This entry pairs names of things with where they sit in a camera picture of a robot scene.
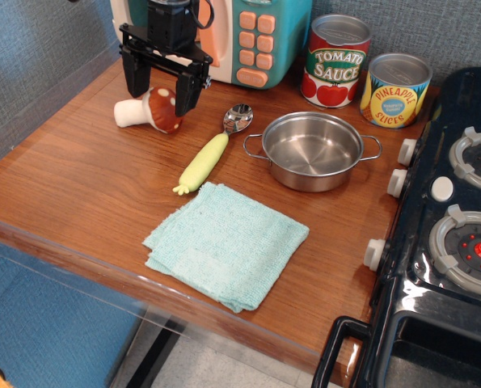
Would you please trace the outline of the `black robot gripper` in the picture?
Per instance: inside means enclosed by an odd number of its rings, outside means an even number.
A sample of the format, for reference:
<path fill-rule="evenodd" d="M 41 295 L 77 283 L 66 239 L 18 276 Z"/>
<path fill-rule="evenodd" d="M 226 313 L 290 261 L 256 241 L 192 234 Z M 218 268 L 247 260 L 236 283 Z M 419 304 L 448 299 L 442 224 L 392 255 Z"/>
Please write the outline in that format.
<path fill-rule="evenodd" d="M 195 43 L 197 30 L 213 23 L 199 21 L 198 1 L 148 1 L 146 25 L 123 22 L 121 55 L 129 94 L 137 98 L 150 87 L 150 69 L 177 77 L 175 114 L 185 116 L 210 84 L 210 55 Z"/>

